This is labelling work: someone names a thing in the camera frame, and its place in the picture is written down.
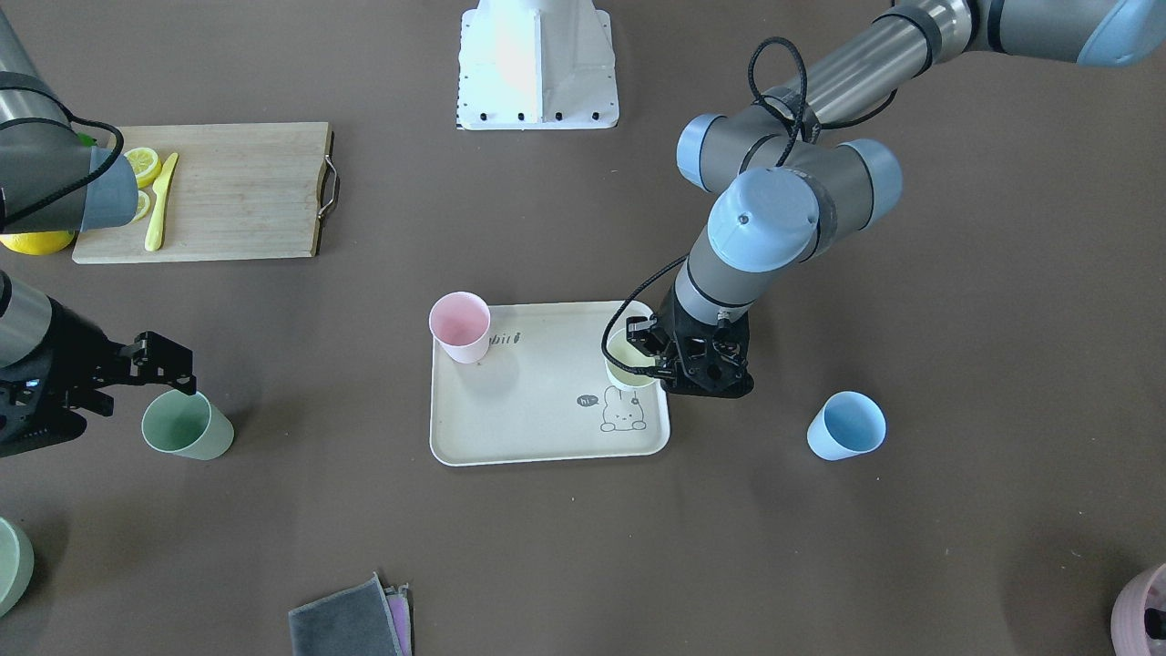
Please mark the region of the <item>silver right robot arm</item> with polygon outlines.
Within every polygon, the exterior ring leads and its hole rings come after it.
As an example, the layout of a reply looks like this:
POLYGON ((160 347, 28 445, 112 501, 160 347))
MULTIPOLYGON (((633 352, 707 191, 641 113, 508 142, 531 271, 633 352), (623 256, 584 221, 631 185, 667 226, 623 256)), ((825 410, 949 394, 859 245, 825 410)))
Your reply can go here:
MULTIPOLYGON (((138 186, 122 155, 119 129, 111 147, 84 144, 82 118, 38 75, 7 17, 1 21, 1 183, 3 233, 124 227, 135 213, 138 186)), ((3 273, 1 294, 1 454, 66 443, 87 428, 85 412, 112 415, 111 385, 167 385, 197 389, 192 351, 159 333, 128 344, 61 302, 3 273)))

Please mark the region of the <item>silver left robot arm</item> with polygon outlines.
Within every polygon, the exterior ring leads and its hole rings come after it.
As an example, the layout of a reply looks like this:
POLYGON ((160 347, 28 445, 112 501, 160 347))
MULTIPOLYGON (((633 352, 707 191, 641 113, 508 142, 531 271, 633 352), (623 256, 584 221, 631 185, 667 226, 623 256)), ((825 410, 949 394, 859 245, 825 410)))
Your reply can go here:
POLYGON ((824 147, 824 131, 863 124, 905 82, 965 51, 995 51, 1082 68, 1125 68, 1163 43, 1161 1, 895 1, 845 45, 798 76, 758 89, 749 108, 702 115, 676 146, 688 182, 716 195, 711 216, 661 310, 626 320, 626 343, 649 358, 620 371, 658 379, 665 392, 740 398, 747 371, 747 312, 778 275, 821 256, 895 207, 902 172, 870 137, 824 147))

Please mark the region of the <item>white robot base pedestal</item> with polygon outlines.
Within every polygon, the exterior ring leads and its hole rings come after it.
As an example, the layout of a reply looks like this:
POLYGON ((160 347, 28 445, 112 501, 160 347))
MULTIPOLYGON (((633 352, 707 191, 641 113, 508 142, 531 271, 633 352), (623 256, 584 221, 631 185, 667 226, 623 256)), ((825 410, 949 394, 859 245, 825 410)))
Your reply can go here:
POLYGON ((462 131, 614 128, 611 17, 591 1, 480 1, 461 16, 462 131))

